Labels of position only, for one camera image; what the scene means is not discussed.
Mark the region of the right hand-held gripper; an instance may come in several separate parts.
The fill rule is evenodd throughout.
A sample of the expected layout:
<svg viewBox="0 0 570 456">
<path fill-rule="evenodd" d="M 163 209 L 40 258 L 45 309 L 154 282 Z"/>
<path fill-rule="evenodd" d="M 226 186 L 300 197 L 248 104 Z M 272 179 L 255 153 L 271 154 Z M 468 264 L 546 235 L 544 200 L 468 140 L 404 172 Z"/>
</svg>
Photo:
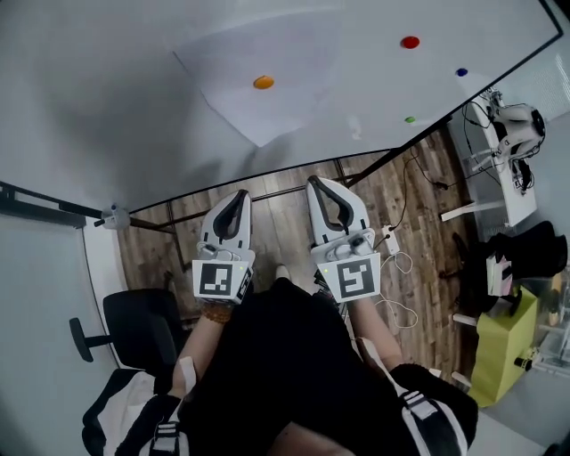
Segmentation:
<svg viewBox="0 0 570 456">
<path fill-rule="evenodd" d="M 341 183 L 316 175 L 308 178 L 305 192 L 315 245 L 315 282 L 337 303 L 378 295 L 381 259 L 373 247 L 375 232 L 369 228 L 363 201 Z M 335 205 L 337 222 L 329 212 Z"/>
</svg>

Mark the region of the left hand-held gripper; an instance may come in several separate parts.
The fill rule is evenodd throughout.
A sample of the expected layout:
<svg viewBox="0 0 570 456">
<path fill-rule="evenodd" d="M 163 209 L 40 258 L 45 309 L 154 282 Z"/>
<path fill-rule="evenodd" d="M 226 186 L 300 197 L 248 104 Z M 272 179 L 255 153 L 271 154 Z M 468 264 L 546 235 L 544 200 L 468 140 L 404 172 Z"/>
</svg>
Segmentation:
<svg viewBox="0 0 570 456">
<path fill-rule="evenodd" d="M 204 217 L 198 258 L 191 263 L 192 289 L 198 300 L 236 306 L 246 296 L 256 258 L 249 249 L 251 207 L 248 191 L 238 190 Z"/>
</svg>

